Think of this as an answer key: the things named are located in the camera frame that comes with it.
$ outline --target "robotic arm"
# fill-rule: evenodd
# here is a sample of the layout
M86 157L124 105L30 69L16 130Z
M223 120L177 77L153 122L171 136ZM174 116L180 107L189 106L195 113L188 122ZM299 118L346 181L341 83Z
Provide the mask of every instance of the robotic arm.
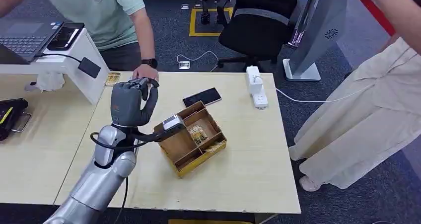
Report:
M96 143L92 160L65 202L44 224L96 223L135 168L137 147L159 142L173 134L173 129L150 135L138 131L138 126L147 124L152 116L158 101L158 87L159 84L149 78L133 79L114 86L111 95L113 123L104 126L99 133L91 134ZM142 99L146 104L141 110Z

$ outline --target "red object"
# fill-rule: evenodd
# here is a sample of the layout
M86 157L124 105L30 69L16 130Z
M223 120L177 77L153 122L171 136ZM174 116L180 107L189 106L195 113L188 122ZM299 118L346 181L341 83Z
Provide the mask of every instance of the red object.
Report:
M386 32L392 36L396 33L395 28L388 21L384 13L376 6L372 0L360 0L368 11L374 16L374 18L380 23L381 26L386 30Z

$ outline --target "black cable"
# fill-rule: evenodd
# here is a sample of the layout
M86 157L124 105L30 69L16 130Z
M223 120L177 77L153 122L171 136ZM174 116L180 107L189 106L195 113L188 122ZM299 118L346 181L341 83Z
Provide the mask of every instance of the black cable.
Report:
M116 224L118 222L118 220L120 218L120 215L123 212L124 205L126 204L128 190L129 190L129 177L126 178L126 191L124 192L123 204L121 205L120 211L119 211L119 213L117 215L116 220L114 221L114 224Z
M131 150L131 149L134 149L134 148L139 148L139 147L141 147L141 146L146 145L147 143L149 143L149 142L142 142L142 143L137 144L135 146L133 145L133 146L125 146L125 147L114 147L114 146L109 146L109 145L103 144L103 143L99 142L97 139L95 139L94 136L96 136L98 134L99 134L98 132L92 133L91 134L91 140L95 144L97 144L97 145L99 145L101 147L107 148L107 149L113 149L113 150Z
M82 63L81 60L79 60L79 59L77 59L75 57L72 57L70 55L66 55L66 54L44 54L44 53L42 53L42 54L36 55L35 57L38 57L39 58L39 57L45 57L45 56L63 56L63 57L74 59L74 60L78 61L79 63Z

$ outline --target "white monitor stand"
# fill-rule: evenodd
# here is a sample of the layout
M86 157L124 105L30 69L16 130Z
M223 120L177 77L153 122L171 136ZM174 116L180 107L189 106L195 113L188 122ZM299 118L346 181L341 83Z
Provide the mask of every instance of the white monitor stand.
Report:
M79 63L63 56L45 56L36 59L29 65L0 64L0 74L41 74L44 72L57 72L67 76L75 83L80 91L92 104L96 104L101 97L110 70L102 59L101 54L88 34L86 28L82 29L71 48L67 51L50 51L45 49L45 54L65 54L82 60L88 58L97 64L101 70L97 78L92 78L79 70Z

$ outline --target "black watch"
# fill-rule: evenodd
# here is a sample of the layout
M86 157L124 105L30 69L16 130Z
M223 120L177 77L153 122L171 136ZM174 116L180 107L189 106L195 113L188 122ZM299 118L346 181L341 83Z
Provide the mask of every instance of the black watch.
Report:
M152 68L156 69L158 67L158 60L156 59L142 59L142 64L147 64Z

